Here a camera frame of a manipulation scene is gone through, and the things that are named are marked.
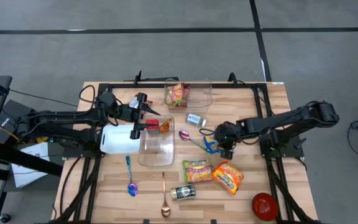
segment gray carpet floor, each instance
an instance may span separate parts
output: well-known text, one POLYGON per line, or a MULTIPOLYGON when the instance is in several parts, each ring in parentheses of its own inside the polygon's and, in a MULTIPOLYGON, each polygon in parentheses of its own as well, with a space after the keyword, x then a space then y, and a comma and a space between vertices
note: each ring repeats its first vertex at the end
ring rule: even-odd
MULTIPOLYGON (((262 27, 358 27, 356 0, 256 0, 262 27)), ((156 27, 253 27, 243 0, 0 0, 0 30, 156 27)), ((335 106, 341 121, 303 135, 308 177, 319 219, 358 223, 358 155, 347 128, 358 120, 358 32, 263 34, 272 80, 285 82, 292 108, 311 100, 335 106)), ((0 35, 0 75, 11 88, 78 102, 85 81, 178 76, 181 80, 264 81, 250 33, 0 35)), ((12 93, 36 110, 72 110, 12 93)), ((358 150, 358 132, 351 132, 358 150)), ((10 223, 47 222, 59 178, 9 193, 10 223)))

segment black box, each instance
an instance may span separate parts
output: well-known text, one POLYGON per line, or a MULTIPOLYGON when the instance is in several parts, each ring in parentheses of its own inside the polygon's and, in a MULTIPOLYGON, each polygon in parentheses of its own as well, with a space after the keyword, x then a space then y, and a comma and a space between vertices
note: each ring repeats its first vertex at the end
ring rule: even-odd
MULTIPOLYGON (((0 126, 3 127, 4 129, 8 130, 11 133, 16 133, 16 129, 13 126, 13 124, 15 123, 14 119, 17 119, 20 116, 26 115, 32 111, 34 111, 32 108, 29 108, 28 106, 24 106, 21 103, 18 103, 14 100, 9 100, 5 105, 4 105, 4 111, 1 111, 0 114, 0 126)), ((12 136, 10 136, 8 133, 6 133, 5 131, 3 131, 0 128, 0 143, 1 144, 5 144, 7 143, 7 141, 9 139, 13 139, 12 136)))

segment white paper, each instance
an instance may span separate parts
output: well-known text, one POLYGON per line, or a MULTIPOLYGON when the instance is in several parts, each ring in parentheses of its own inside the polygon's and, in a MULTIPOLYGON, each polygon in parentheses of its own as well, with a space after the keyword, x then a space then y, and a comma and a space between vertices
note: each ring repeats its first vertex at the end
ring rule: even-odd
MULTIPOLYGON (((40 157, 41 159, 45 159, 46 161, 50 161, 49 156, 48 156, 48 143, 47 142, 43 142, 40 144, 36 144, 34 146, 24 148, 21 151, 24 153, 33 155, 33 156, 40 157)), ((26 186, 27 184, 47 175, 44 172, 33 172, 36 170, 22 167, 22 166, 19 166, 16 164, 12 164, 12 170, 13 170, 15 184, 16 184, 17 188, 26 186)))

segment spoon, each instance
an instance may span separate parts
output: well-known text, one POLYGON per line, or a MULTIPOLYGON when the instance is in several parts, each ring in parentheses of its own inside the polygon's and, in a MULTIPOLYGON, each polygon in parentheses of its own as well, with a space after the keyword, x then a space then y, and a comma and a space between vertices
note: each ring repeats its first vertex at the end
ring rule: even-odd
POLYGON ((184 130, 179 131, 179 136, 182 140, 191 141, 192 143, 196 144, 198 147, 202 148, 204 151, 208 152, 208 150, 204 146, 202 146, 199 143, 197 143, 196 141, 192 140, 187 131, 184 131, 184 130))
POLYGON ((165 174, 162 172, 162 190, 164 193, 164 203, 161 207, 161 215, 165 218, 167 218, 171 214, 171 208, 169 207, 167 203, 167 199, 165 198, 165 174))
POLYGON ((135 197, 135 195, 137 194, 137 186, 136 184, 132 183, 131 159, 129 156, 127 156, 126 159, 129 171, 129 179, 131 180, 128 184, 128 193, 130 196, 135 197))

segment blue spoon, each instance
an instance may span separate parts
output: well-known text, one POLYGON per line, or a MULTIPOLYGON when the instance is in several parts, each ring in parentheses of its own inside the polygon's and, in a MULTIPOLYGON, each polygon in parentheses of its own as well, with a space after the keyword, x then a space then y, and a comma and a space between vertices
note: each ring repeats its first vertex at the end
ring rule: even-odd
POLYGON ((129 179, 131 180, 131 182, 128 184, 128 193, 130 196, 135 197, 135 195, 137 194, 137 186, 132 182, 131 159, 129 156, 127 156, 126 159, 129 171, 129 179))

